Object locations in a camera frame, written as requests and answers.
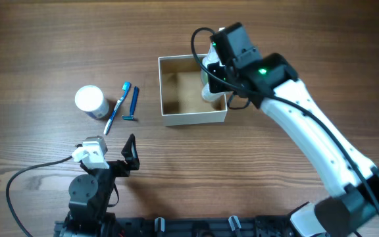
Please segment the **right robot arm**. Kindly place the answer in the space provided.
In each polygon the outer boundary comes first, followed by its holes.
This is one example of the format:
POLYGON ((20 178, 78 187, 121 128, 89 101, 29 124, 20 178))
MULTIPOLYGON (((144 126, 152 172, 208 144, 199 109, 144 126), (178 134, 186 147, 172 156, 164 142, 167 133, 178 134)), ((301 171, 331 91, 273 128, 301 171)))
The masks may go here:
POLYGON ((202 61, 212 92, 233 92, 274 120, 304 153, 328 198, 290 214, 298 236, 349 236, 379 217, 379 168, 319 109, 295 69, 273 53, 225 63, 202 61))

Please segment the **clear bottle with dark liquid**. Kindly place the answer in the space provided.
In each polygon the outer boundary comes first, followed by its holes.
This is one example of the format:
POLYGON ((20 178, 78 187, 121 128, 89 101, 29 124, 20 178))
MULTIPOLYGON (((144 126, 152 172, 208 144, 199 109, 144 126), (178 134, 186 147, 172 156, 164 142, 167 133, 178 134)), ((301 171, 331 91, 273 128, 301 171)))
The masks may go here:
MULTIPOLYGON (((207 68, 209 64, 216 63, 218 61, 219 61, 219 58, 216 53, 216 49, 213 46, 213 44, 211 44, 209 52, 206 54, 206 56, 202 60, 203 66, 207 68)), ((201 81, 203 85, 208 83, 208 74, 204 70, 201 71, 201 81)))

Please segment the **white squeeze tube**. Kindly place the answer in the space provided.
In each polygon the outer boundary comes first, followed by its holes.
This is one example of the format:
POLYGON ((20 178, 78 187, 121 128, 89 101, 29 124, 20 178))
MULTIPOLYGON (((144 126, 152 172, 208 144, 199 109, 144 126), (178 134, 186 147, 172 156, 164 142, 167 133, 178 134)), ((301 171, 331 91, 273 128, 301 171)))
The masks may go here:
POLYGON ((223 97, 224 95, 229 94, 230 92, 218 92, 218 93, 213 93, 210 91, 210 85, 209 83, 206 83, 202 89, 201 96, 204 101, 206 102, 214 102, 223 97))

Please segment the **cotton swab tub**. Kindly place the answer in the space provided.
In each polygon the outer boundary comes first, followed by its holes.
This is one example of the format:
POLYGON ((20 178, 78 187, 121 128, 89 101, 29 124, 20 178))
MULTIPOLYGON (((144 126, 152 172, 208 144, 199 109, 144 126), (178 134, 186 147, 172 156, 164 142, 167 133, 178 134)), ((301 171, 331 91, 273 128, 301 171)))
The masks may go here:
POLYGON ((109 112, 109 102, 100 88, 94 85, 81 87, 74 98, 77 108, 93 119, 101 119, 109 112))

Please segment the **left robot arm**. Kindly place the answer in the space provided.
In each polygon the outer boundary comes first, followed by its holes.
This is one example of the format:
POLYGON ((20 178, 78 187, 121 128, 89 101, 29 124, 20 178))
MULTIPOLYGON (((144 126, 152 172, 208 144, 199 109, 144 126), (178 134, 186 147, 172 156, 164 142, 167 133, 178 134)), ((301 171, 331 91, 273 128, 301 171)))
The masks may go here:
POLYGON ((139 169, 136 139, 130 134, 122 148, 123 160, 106 161, 107 145, 101 136, 88 137, 72 153, 72 158, 86 172, 77 176, 68 188, 69 212, 63 222, 55 224, 55 236, 125 236, 126 229, 107 209, 118 193, 115 179, 128 177, 139 169))

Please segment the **blue white toothbrush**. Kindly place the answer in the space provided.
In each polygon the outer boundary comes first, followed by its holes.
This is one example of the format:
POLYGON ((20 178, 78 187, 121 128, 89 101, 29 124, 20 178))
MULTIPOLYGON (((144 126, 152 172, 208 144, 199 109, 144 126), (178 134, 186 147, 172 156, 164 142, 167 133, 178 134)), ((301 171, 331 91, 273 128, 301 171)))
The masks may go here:
POLYGON ((123 90, 122 97, 116 102, 116 104, 114 106, 113 112, 110 115, 110 117, 109 117, 109 119, 108 119, 108 121, 106 123, 105 129, 103 131, 104 135, 107 135, 109 133, 109 131, 111 129, 111 126, 113 124, 114 118, 115 118, 117 112, 119 111, 120 106, 122 105, 122 103, 126 99, 126 97, 128 95, 128 92, 130 91, 130 88, 131 88, 131 83, 130 82, 125 82, 123 84, 123 86, 122 86, 122 90, 123 90))

